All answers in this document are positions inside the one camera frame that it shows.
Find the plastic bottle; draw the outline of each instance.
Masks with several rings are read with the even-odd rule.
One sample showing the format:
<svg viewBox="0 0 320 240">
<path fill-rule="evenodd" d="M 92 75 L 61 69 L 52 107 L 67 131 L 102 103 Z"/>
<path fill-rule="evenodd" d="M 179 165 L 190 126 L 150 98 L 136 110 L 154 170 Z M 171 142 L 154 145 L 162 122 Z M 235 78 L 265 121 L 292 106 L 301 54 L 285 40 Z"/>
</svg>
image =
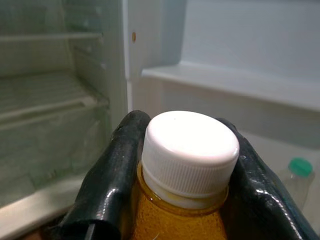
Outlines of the plastic bottle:
<svg viewBox="0 0 320 240">
<path fill-rule="evenodd" d="M 225 240 L 218 212 L 239 156 L 221 122 L 170 111 L 149 123 L 138 165 L 141 189 L 132 240 Z"/>
<path fill-rule="evenodd" d="M 300 210 L 305 205 L 314 177 L 312 164 L 301 157 L 293 158 L 288 169 L 279 174 L 280 180 Z"/>
</svg>

